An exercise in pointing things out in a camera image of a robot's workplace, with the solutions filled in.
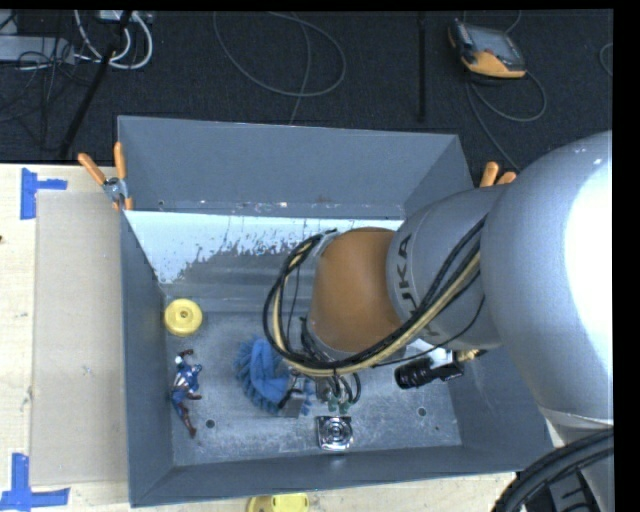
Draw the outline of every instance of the white cable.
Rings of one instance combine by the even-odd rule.
[[[60,56],[58,57],[58,55],[53,55],[52,54],[47,57],[44,53],[42,52],[24,52],[22,55],[25,55],[27,53],[35,53],[37,55],[40,55],[43,59],[47,59],[45,62],[43,63],[36,63],[33,66],[20,66],[20,62],[22,60],[22,55],[20,57],[18,57],[18,67],[16,69],[20,70],[20,71],[38,71],[40,69],[48,69],[54,65],[59,65],[59,64],[64,64],[65,62],[65,52],[71,49],[71,43],[67,43],[63,48],[62,51],[60,52]]]
[[[89,60],[89,61],[93,61],[93,62],[100,62],[102,60],[102,55],[100,54],[100,52],[98,50],[95,49],[95,47],[91,44],[91,41],[89,40],[89,36],[87,35],[87,33],[84,30],[84,26],[82,25],[82,21],[80,20],[80,13],[78,12],[78,9],[74,9],[73,10],[73,15],[76,19],[76,24],[78,25],[78,31],[80,32],[80,36],[82,37],[82,40],[85,43],[85,46],[87,46],[92,52],[93,54],[97,57],[97,59],[92,59],[91,57],[87,57],[86,55],[74,55],[76,58],[78,59],[82,59],[82,60]],[[129,34],[129,30],[125,29],[124,30],[124,34],[127,38],[127,44],[125,49],[119,54],[119,55],[114,55],[111,58],[111,62],[114,61],[118,61],[121,58],[123,58],[130,50],[131,48],[131,36]]]
[[[74,9],[74,16],[76,19],[76,24],[78,25],[78,30],[80,31],[80,35],[82,36],[82,40],[85,42],[85,44],[89,47],[89,49],[93,52],[93,54],[97,57],[97,59],[92,59],[91,57],[87,57],[85,55],[76,55],[77,58],[83,59],[83,60],[89,60],[92,62],[100,62],[103,58],[103,56],[100,54],[100,52],[98,52],[98,50],[96,50],[94,48],[94,46],[91,44],[91,41],[89,40],[84,27],[82,26],[82,21],[80,20],[80,13],[78,12],[77,9]],[[119,18],[120,14],[116,11],[113,11],[114,14],[116,15],[116,17]],[[128,70],[134,70],[134,69],[140,69],[143,66],[146,66],[147,63],[151,60],[151,56],[153,55],[153,37],[151,36],[151,31],[149,30],[149,27],[147,26],[147,24],[142,20],[142,18],[140,18],[140,15],[134,11],[131,14],[131,19],[133,21],[135,21],[136,23],[138,23],[138,25],[140,25],[142,27],[142,30],[145,33],[145,37],[147,39],[147,53],[144,56],[144,58],[140,61],[137,62],[135,64],[120,64],[119,62],[117,62],[118,60],[121,60],[131,49],[131,36],[129,34],[129,31],[127,29],[124,30],[125,36],[127,38],[127,44],[125,49],[120,52],[118,55],[114,55],[110,60],[109,60],[109,65],[113,68],[116,69],[128,69]]]

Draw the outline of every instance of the metal object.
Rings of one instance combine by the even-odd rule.
[[[565,442],[576,418],[613,424],[611,169],[611,132],[557,149],[504,187],[482,232],[491,318]]]
[[[109,179],[107,179],[87,153],[78,154],[78,162],[87,170],[94,181],[102,187],[104,193],[111,199],[115,210],[119,211],[121,205],[125,210],[132,210],[133,198],[129,195],[129,187],[125,180],[127,177],[127,168],[122,151],[122,144],[120,142],[116,142],[113,146],[113,157],[118,176]]]
[[[320,377],[316,381],[316,397],[322,403],[327,403],[333,397],[331,383],[327,377]]]
[[[425,204],[467,190],[453,137],[121,116],[118,140],[136,201],[120,216],[134,506],[511,471],[551,448],[500,349],[469,365],[465,378],[418,390],[398,389],[392,366],[361,372],[364,392],[351,414],[356,444],[341,460],[318,446],[316,418],[339,415],[317,400],[297,419],[239,405],[246,396],[233,368],[238,342],[261,332],[264,298],[290,249],[332,228],[397,229]],[[291,186],[300,180],[308,186]],[[310,303],[311,263],[300,273],[292,346]],[[292,281],[287,291],[294,288]],[[207,399],[193,407],[201,445],[166,404],[175,368],[164,354],[184,342],[159,313],[177,297],[201,306],[193,346],[215,364],[201,382]],[[288,314],[291,297],[285,301]]]
[[[472,350],[461,350],[456,354],[456,361],[459,363],[466,363],[467,361],[473,361],[478,355],[480,355],[481,351],[477,349]]]
[[[454,194],[430,204],[398,229],[389,247],[387,287],[395,309],[406,321],[418,307],[433,283],[435,274],[449,257],[451,250],[493,207],[508,187],[490,186]],[[453,274],[459,262],[469,253],[476,235],[454,258],[443,283]],[[481,279],[476,279],[455,301],[447,306],[420,333],[420,338],[438,345],[447,340],[447,349],[490,349],[502,343],[484,307],[471,327],[469,325],[482,301]]]
[[[353,443],[349,416],[318,416],[318,444],[329,452],[344,452]]]
[[[313,251],[311,251],[311,257],[315,258],[320,256],[324,250],[327,248],[327,246],[337,237],[339,237],[342,233],[340,231],[338,231],[337,229],[333,230],[333,231],[327,231],[324,235],[324,237],[322,238],[322,240],[320,241],[320,243],[313,249]]]

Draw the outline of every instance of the bin floor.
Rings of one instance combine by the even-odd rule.
[[[312,397],[308,416],[273,416],[255,407],[235,378],[233,360],[239,343],[261,334],[260,316],[203,313],[201,329],[188,341],[167,335],[169,356],[193,348],[189,361],[203,366],[199,375],[203,399],[187,403],[198,429],[194,439],[177,414],[172,414],[175,465],[328,454],[318,446],[315,423],[316,416],[332,415],[326,404]],[[172,363],[167,367],[168,381],[175,375]],[[349,410],[354,432],[350,450],[460,444],[446,384],[433,382],[420,389],[401,390],[395,384],[393,369],[385,366],[359,374],[363,391],[360,401]]]

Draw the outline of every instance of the black tube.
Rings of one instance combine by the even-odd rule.
[[[66,160],[67,155],[69,154],[69,149],[71,148],[71,144],[73,144],[73,141],[75,140],[76,135],[78,134],[80,125],[82,124],[82,121],[84,120],[84,117],[87,114],[87,111],[89,110],[89,106],[93,101],[93,97],[95,96],[96,91],[98,90],[98,87],[100,86],[100,83],[104,78],[104,74],[106,73],[107,68],[109,67],[109,62],[111,61],[111,57],[113,56],[114,52],[118,48],[118,44],[120,43],[120,36],[122,36],[122,34],[124,33],[124,29],[129,24],[129,20],[131,19],[132,14],[133,14],[133,11],[131,10],[122,11],[122,16],[120,16],[120,25],[119,25],[120,30],[119,30],[117,41],[115,40],[116,38],[114,38],[114,40],[109,42],[109,45],[107,46],[107,50],[104,53],[102,60],[100,61],[100,67],[98,68],[96,75],[93,77],[93,80],[91,81],[91,85],[89,86],[87,93],[82,99],[82,103],[80,104],[80,107],[76,112],[76,115],[71,121],[71,124],[69,125],[69,129],[67,130],[67,133],[62,139],[62,145],[60,147],[60,153],[59,153],[60,160]]]
[[[425,104],[426,92],[426,12],[418,11],[418,122],[424,123],[427,117],[427,108]]]

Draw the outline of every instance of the white paint splatter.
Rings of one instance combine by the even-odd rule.
[[[397,230],[401,220],[326,219],[125,212],[161,283],[172,283],[196,261],[219,254],[280,254],[317,233],[360,227]]]

